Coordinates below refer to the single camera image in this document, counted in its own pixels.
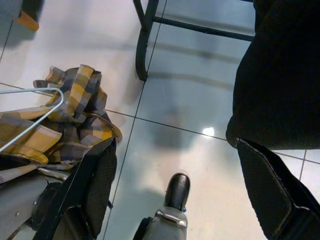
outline black mesh panel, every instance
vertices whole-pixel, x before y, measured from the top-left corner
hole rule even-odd
[[[264,156],[244,142],[237,144],[245,186],[264,235],[272,239],[291,212],[291,202]]]
[[[117,168],[115,141],[101,154],[89,187],[84,194],[82,209],[92,236],[97,238],[101,231],[107,209],[111,184],[115,178]]]

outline gray fabric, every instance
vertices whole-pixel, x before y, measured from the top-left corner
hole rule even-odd
[[[22,176],[0,185],[0,239],[7,239],[32,215],[35,200],[47,187],[44,176]]]
[[[178,225],[178,222],[184,222],[185,226]],[[188,220],[184,213],[164,206],[157,211],[148,225],[143,240],[186,240],[187,226]]]
[[[20,16],[23,0],[0,0],[0,14],[10,18]]]

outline plaid fabric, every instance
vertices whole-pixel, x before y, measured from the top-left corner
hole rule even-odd
[[[94,145],[109,138],[120,141],[120,130],[104,110],[107,94],[100,88],[101,77],[101,72],[87,65],[67,71],[51,67],[45,80],[33,84],[37,88],[60,86],[64,103],[1,154],[17,155],[41,164],[78,162]],[[8,129],[0,132],[0,143],[8,142],[60,100],[56,92],[43,106],[0,113],[0,129]]]

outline gray pant leg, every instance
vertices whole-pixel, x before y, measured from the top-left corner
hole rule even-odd
[[[186,240],[188,220],[181,211],[164,206],[147,227],[143,240]]]

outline floor tile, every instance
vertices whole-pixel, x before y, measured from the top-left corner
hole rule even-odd
[[[164,17],[205,27],[254,35],[252,2],[241,0],[167,0]]]
[[[122,141],[116,146],[116,158],[117,158],[116,174],[115,174],[113,184],[111,186],[110,197],[109,197],[110,201],[112,202],[115,196],[115,191],[116,191],[117,183],[119,180],[121,167],[125,158],[125,153],[126,153],[132,125],[134,122],[134,118],[130,116],[125,116],[118,113],[110,112],[110,111],[108,111],[107,114],[110,120],[112,121],[112,123],[116,125],[118,128],[120,128],[123,136]],[[101,232],[100,232],[100,235],[98,236],[99,240],[103,239],[105,235],[109,215],[110,215],[110,209],[107,208],[104,215]]]
[[[12,19],[9,17],[0,15],[0,56],[4,49],[6,39],[10,30]]]
[[[275,150],[274,152],[299,159],[304,159],[305,157],[305,150]]]
[[[24,226],[22,230],[13,238],[13,240],[31,240],[34,238],[36,232],[30,227]]]
[[[142,218],[163,204],[170,177],[181,170],[191,179],[189,240],[265,239],[235,149],[224,140],[137,119],[105,240],[132,239]]]
[[[305,161],[301,176],[301,182],[310,190],[320,203],[320,164]]]
[[[33,33],[13,24],[0,64],[2,83],[31,88],[52,65],[66,70],[86,64],[103,74],[107,109],[136,113],[143,82],[135,71],[140,23],[133,2],[44,1],[39,25]]]
[[[225,139],[248,42],[161,25],[137,116]]]
[[[307,150],[305,159],[320,163],[320,150]]]
[[[16,89],[17,88],[0,84],[0,91]],[[49,96],[35,92],[0,94],[0,112],[38,107],[46,104],[50,98]]]

